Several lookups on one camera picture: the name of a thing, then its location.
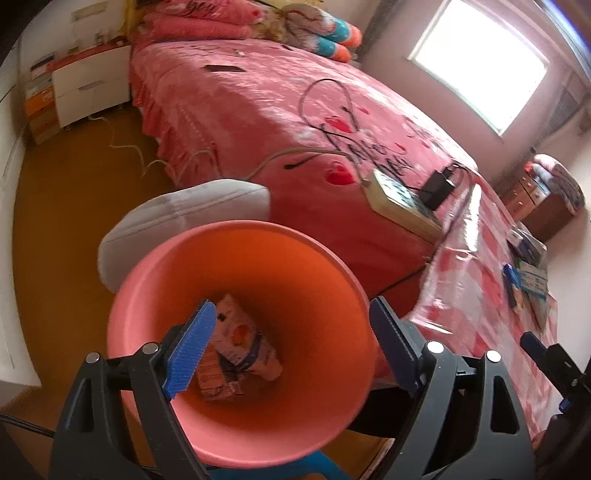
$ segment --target window frame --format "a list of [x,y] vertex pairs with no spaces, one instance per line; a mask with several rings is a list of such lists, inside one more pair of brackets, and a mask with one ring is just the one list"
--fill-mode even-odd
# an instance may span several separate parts
[[470,109],[472,111],[474,111],[474,113],[476,113],[480,118],[482,118],[484,120],[484,122],[491,128],[491,130],[493,130],[493,132],[496,133],[499,136],[499,138],[502,138],[503,135],[504,135],[504,133],[506,133],[507,130],[510,129],[511,125],[514,124],[515,120],[519,117],[520,113],[524,110],[525,106],[530,102],[531,98],[534,96],[534,93],[540,87],[540,84],[544,81],[544,79],[546,78],[546,76],[550,72],[550,69],[551,69],[551,61],[548,59],[548,57],[546,55],[544,55],[540,51],[540,49],[538,47],[536,47],[536,45],[534,45],[534,43],[531,40],[529,40],[517,28],[515,28],[511,23],[509,23],[507,20],[505,20],[504,18],[502,18],[494,10],[492,10],[490,8],[487,8],[484,4],[481,4],[481,3],[477,2],[477,1],[474,1],[474,0],[459,0],[459,1],[462,1],[462,2],[470,5],[471,7],[474,7],[480,13],[482,13],[483,15],[486,15],[492,21],[496,22],[501,27],[503,27],[504,29],[508,30],[513,35],[515,35],[516,37],[518,37],[522,42],[524,42],[528,46],[528,48],[544,64],[544,67],[546,69],[544,76],[540,80],[538,86],[535,88],[535,90],[530,95],[530,98],[521,107],[521,110],[519,110],[519,112],[517,112],[517,114],[511,119],[511,122],[505,128],[502,128],[502,129],[499,129],[499,128],[495,127],[492,124],[492,122],[486,117],[486,115],[484,115],[484,113],[482,113],[472,102],[470,102],[468,99],[466,99],[466,97],[464,97],[462,95],[462,93],[458,89],[456,89],[449,82],[447,82],[443,78],[441,78],[437,73],[432,72],[427,66],[419,63],[416,60],[416,57],[419,54],[421,48],[423,47],[423,45],[425,44],[425,42],[428,40],[429,36],[431,35],[431,32],[433,32],[435,26],[437,25],[437,23],[439,22],[439,20],[443,16],[443,14],[446,12],[446,10],[449,7],[449,5],[452,2],[452,0],[443,0],[443,2],[441,2],[441,5],[437,9],[437,12],[435,13],[435,15],[433,16],[433,18],[429,22],[427,28],[421,34],[421,37],[418,39],[417,44],[411,50],[411,53],[408,56],[407,60],[410,61],[410,62],[412,62],[413,65],[417,66],[422,71],[428,73],[433,79],[437,80],[442,85],[445,85],[445,87],[447,87],[449,90],[451,90],[454,93],[454,95],[456,95],[460,100],[462,100],[462,102],[464,102],[467,106],[469,106]]

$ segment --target silver bolt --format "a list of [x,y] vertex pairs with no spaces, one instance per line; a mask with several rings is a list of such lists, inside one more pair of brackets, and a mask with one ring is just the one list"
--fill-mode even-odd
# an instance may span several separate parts
[[439,342],[429,342],[427,344],[427,349],[431,353],[443,353],[443,344]]
[[100,354],[96,353],[96,352],[91,352],[88,355],[86,355],[86,363],[87,364],[95,364],[99,361],[100,359]]
[[146,355],[153,355],[158,351],[159,348],[160,347],[158,346],[157,343],[146,343],[142,347],[142,352],[145,353]]
[[501,361],[501,354],[495,350],[488,350],[486,357],[494,364],[497,364]]

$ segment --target window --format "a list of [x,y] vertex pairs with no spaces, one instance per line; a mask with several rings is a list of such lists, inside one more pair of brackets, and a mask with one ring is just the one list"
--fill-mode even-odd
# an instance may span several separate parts
[[548,61],[519,34],[451,0],[410,60],[446,84],[499,135],[521,112]]

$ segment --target blue gripper pad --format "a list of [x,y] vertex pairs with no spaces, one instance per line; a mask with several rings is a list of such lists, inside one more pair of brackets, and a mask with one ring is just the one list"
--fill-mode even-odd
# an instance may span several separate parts
[[169,400],[189,387],[203,352],[212,338],[216,315],[216,306],[210,301],[203,302],[164,355],[166,380],[162,391]]

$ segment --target drawer handle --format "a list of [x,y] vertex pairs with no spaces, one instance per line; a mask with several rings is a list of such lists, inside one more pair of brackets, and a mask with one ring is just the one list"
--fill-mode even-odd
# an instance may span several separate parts
[[83,85],[82,87],[78,88],[78,90],[81,90],[81,91],[90,90],[91,88],[95,88],[95,87],[98,87],[99,85],[102,85],[104,82],[105,82],[104,80],[98,80],[96,82],[89,83],[88,85]]

